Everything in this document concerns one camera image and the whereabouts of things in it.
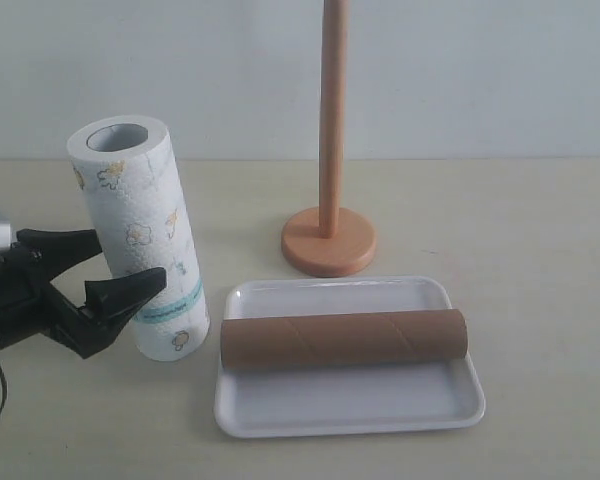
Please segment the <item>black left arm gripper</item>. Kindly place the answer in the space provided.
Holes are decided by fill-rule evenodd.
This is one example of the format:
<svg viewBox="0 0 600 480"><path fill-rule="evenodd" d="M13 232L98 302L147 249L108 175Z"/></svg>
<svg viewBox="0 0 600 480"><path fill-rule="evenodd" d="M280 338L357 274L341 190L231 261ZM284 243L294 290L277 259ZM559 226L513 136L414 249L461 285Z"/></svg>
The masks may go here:
<svg viewBox="0 0 600 480"><path fill-rule="evenodd" d="M16 233L28 252L0 254L0 351L43 335L87 359L109 348L127 323L166 287L166 270L154 267L126 277L84 283L77 307L54 291L53 315L46 294L51 280L102 253L96 231Z"/></svg>

